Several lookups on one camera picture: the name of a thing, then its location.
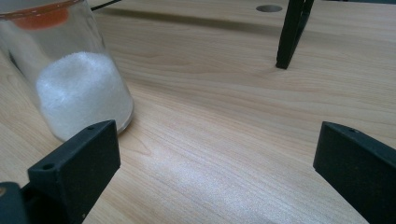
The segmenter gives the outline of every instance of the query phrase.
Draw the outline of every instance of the transparent container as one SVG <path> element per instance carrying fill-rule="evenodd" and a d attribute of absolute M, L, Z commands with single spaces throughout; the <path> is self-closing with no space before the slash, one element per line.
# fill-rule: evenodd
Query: transparent container
<path fill-rule="evenodd" d="M 132 96 L 85 0 L 2 1 L 0 49 L 59 139 L 103 120 L 119 133 L 130 123 Z"/>

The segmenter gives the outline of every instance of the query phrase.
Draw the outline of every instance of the white powder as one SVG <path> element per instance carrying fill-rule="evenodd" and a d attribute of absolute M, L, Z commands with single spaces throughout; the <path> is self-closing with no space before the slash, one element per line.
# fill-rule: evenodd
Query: white powder
<path fill-rule="evenodd" d="M 104 54 L 79 52 L 51 63 L 36 89 L 43 116 L 64 141 L 103 120 L 114 119 L 123 128 L 134 107 L 116 65 Z"/>

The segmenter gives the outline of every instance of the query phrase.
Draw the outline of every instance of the black cable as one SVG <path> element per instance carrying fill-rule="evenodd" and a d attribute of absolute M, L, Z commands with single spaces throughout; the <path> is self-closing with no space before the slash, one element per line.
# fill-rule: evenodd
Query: black cable
<path fill-rule="evenodd" d="M 102 5 L 96 6 L 96 7 L 91 7 L 91 10 L 95 11 L 96 9 L 99 9 L 99 8 L 102 8 L 102 7 L 107 7 L 107 6 L 111 5 L 111 4 L 119 2 L 119 1 L 121 1 L 121 0 L 113 0 L 113 1 L 110 1 L 110 2 L 107 2 L 107 3 L 104 3 Z"/>

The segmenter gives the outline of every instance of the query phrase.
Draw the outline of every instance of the wooden table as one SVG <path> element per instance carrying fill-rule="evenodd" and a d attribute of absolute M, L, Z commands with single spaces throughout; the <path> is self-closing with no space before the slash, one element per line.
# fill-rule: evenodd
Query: wooden table
<path fill-rule="evenodd" d="M 256 11 L 267 4 L 283 10 Z M 94 12 L 135 113 L 84 223 L 366 222 L 312 162 L 323 120 L 396 147 L 396 6 L 316 1 L 281 70 L 286 8 L 124 0 Z M 61 142 L 4 57 L 0 71 L 0 181 L 23 186 Z"/>

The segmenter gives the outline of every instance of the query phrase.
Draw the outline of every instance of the black plastic part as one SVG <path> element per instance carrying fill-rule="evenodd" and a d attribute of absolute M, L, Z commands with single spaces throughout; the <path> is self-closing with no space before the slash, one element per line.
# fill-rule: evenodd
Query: black plastic part
<path fill-rule="evenodd" d="M 396 223 L 396 150 L 323 122 L 314 167 L 367 221 Z"/>
<path fill-rule="evenodd" d="M 314 0 L 289 0 L 282 34 L 277 49 L 276 67 L 287 69 L 297 48 Z"/>
<path fill-rule="evenodd" d="M 16 183 L 0 183 L 0 223 L 28 223 L 20 186 Z"/>
<path fill-rule="evenodd" d="M 81 223 L 119 168 L 116 123 L 104 121 L 82 130 L 29 168 L 30 184 L 24 193 L 38 195 L 43 205 L 59 206 L 59 220 L 52 223 Z M 46 209 L 28 211 L 32 223 L 43 223 L 35 217 L 49 213 Z"/>

